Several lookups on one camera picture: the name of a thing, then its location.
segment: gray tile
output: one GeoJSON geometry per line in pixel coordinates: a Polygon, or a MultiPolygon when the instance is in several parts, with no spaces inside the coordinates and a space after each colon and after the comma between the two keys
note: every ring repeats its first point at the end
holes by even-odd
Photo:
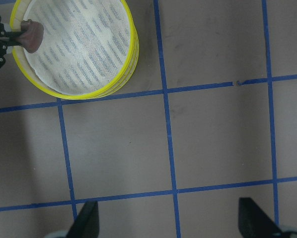
{"type": "Polygon", "coordinates": [[[163,0],[170,88],[266,77],[260,0],[163,0]]]}
{"type": "MultiPolygon", "coordinates": [[[[9,23],[12,3],[0,5],[2,22],[9,23]]],[[[40,91],[20,71],[12,54],[4,56],[6,64],[0,69],[0,108],[54,102],[56,99],[40,91]]]]}
{"type": "Polygon", "coordinates": [[[128,0],[140,43],[136,70],[116,94],[142,92],[162,88],[153,1],[128,0]]]}
{"type": "Polygon", "coordinates": [[[297,74],[297,0],[267,0],[273,76],[297,74]]]}
{"type": "Polygon", "coordinates": [[[280,224],[297,231],[297,181],[278,184],[278,194],[280,224]]]}
{"type": "Polygon", "coordinates": [[[57,108],[0,114],[0,207],[70,200],[57,108]]]}
{"type": "Polygon", "coordinates": [[[169,95],[179,188],[271,179],[266,84],[169,95]]]}
{"type": "Polygon", "coordinates": [[[241,238],[238,230],[240,197],[251,197],[273,220],[272,185],[180,194],[178,201],[182,237],[241,238]]]}
{"type": "Polygon", "coordinates": [[[0,238],[36,237],[69,230],[74,222],[71,206],[0,212],[0,238]]]}
{"type": "Polygon", "coordinates": [[[176,237],[171,195],[100,202],[99,219],[99,238],[176,237]]]}
{"type": "Polygon", "coordinates": [[[76,198],[171,189],[163,96],[64,107],[76,198]]]}
{"type": "Polygon", "coordinates": [[[297,176],[297,80],[273,86],[278,177],[297,176]]]}

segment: yellow basket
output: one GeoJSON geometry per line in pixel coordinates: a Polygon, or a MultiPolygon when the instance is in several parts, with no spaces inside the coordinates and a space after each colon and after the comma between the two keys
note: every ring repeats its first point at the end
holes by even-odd
{"type": "MultiPolygon", "coordinates": [[[[132,15],[125,0],[120,0],[120,1],[123,4],[124,9],[129,18],[130,31],[131,31],[131,43],[130,43],[130,48],[129,48],[127,58],[124,62],[122,69],[117,74],[117,76],[115,76],[115,78],[111,80],[110,83],[108,83],[104,87],[94,92],[82,94],[82,95],[65,95],[65,94],[59,93],[51,89],[50,87],[48,87],[45,83],[43,83],[39,79],[34,69],[29,65],[27,58],[25,56],[23,47],[15,46],[12,53],[22,73],[32,84],[34,84],[40,90],[44,91],[49,95],[62,98],[62,99],[82,100],[82,99],[91,99],[91,98],[101,98],[101,97],[108,96],[116,92],[117,90],[119,90],[131,78],[139,58],[139,39],[138,39],[137,31],[134,26],[132,15]]],[[[16,1],[10,17],[10,23],[9,23],[13,31],[20,30],[20,23],[24,19],[25,12],[30,2],[31,0],[16,1]]]]}

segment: gray floor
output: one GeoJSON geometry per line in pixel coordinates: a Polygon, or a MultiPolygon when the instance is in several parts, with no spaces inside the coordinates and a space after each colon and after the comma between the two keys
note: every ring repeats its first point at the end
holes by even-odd
{"type": "Polygon", "coordinates": [[[127,2],[140,59],[114,96],[56,100],[6,56],[0,238],[66,230],[87,200],[101,238],[240,238],[240,197],[297,229],[297,0],[127,2]]]}

